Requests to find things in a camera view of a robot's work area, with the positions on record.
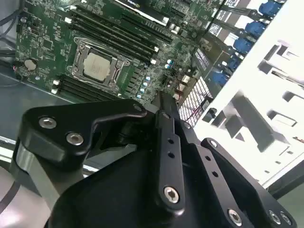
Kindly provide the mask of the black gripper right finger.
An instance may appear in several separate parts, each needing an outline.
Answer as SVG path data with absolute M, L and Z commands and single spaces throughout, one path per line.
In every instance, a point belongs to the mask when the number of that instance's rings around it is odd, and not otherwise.
M 187 225 L 192 228 L 295 228 L 292 215 L 216 140 L 200 141 L 181 120 L 176 100 L 165 110 L 180 137 Z

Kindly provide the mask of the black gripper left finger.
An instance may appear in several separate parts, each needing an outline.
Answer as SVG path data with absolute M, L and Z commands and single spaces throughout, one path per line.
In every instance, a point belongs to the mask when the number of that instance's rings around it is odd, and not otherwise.
M 22 117 L 13 159 L 28 174 L 49 208 L 82 180 L 87 158 L 123 155 L 142 149 L 155 157 L 152 197 L 169 213 L 182 213 L 185 192 L 180 122 L 175 99 L 159 92 L 152 105 L 119 99 L 36 107 Z

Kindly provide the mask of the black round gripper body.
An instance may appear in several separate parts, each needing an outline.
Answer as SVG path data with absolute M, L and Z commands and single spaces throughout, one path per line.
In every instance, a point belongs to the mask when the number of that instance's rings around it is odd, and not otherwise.
M 199 154 L 182 150 L 185 210 L 174 215 L 156 194 L 156 157 L 131 153 L 70 187 L 55 204 L 50 228 L 228 228 Z

